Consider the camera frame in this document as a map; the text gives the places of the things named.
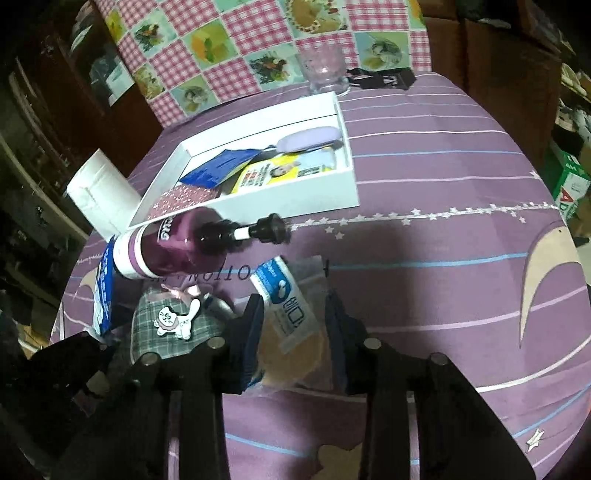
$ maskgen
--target packet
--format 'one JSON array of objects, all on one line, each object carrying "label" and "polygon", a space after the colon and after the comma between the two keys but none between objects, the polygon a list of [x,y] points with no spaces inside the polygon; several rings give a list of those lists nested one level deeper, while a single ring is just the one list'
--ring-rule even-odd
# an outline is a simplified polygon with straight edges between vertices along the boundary
[{"label": "packet", "polygon": [[224,150],[181,177],[179,182],[195,187],[214,189],[224,180],[239,172],[241,168],[244,168],[261,151],[254,148]]},{"label": "packet", "polygon": [[259,265],[251,281],[269,310],[282,353],[318,331],[318,320],[281,257]]},{"label": "packet", "polygon": [[95,303],[92,328],[103,336],[111,328],[111,303],[113,297],[113,250],[115,237],[107,243],[96,271]]},{"label": "packet", "polygon": [[[328,283],[322,258],[291,262],[288,269],[281,257],[276,257],[262,264],[251,278],[266,305],[258,348],[262,378],[248,392],[265,395],[294,385],[331,390],[332,360],[324,324]],[[285,295],[287,283],[283,285],[286,299],[278,302],[282,280],[289,282],[290,292]]]},{"label": "packet", "polygon": [[314,175],[336,168],[332,147],[311,152],[289,153],[247,166],[238,177],[232,193],[249,192],[265,185]]}]

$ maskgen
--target cardboard box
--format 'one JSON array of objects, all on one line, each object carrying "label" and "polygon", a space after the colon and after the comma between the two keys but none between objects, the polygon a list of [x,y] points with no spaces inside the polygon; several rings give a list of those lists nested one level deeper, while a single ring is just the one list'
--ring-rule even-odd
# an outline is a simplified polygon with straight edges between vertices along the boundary
[{"label": "cardboard box", "polygon": [[565,222],[573,216],[591,184],[577,159],[559,149],[553,140],[544,154],[542,179]]},{"label": "cardboard box", "polygon": [[[324,126],[337,127],[342,133],[342,144],[335,148],[335,170],[269,184],[251,192],[220,196],[147,220],[152,205],[163,193],[177,185],[179,178],[223,150],[262,150],[276,145],[286,135]],[[336,95],[323,93],[242,115],[182,141],[144,194],[129,227],[157,222],[197,207],[212,208],[222,218],[246,225],[270,213],[289,218],[358,205],[345,120]]]},{"label": "cardboard box", "polygon": [[580,220],[591,225],[591,199],[589,197],[580,199],[576,214]]}]

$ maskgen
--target purple bottle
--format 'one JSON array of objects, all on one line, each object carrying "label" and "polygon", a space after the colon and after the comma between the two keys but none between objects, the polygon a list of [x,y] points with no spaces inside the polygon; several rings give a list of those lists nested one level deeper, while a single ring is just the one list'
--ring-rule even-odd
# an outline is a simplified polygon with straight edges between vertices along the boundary
[{"label": "purple bottle", "polygon": [[249,238],[277,245],[288,240],[288,230],[276,213],[241,226],[198,207],[125,232],[115,240],[113,259],[131,279],[215,272]]}]

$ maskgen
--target green box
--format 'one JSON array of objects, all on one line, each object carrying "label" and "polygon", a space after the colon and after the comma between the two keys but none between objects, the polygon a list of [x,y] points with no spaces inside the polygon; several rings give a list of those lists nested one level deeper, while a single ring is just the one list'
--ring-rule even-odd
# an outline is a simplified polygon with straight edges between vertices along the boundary
[{"label": "green box", "polygon": [[591,178],[577,159],[562,151],[553,140],[544,154],[541,176],[566,222],[574,215],[579,200],[587,193]]}]

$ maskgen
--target pink glass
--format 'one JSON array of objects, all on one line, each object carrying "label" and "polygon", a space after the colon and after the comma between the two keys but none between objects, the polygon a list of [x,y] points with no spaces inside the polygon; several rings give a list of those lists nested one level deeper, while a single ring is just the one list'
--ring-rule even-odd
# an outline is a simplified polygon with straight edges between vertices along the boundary
[{"label": "pink glass", "polygon": [[338,45],[302,50],[297,57],[312,93],[334,92],[340,95],[349,90],[347,64]]}]

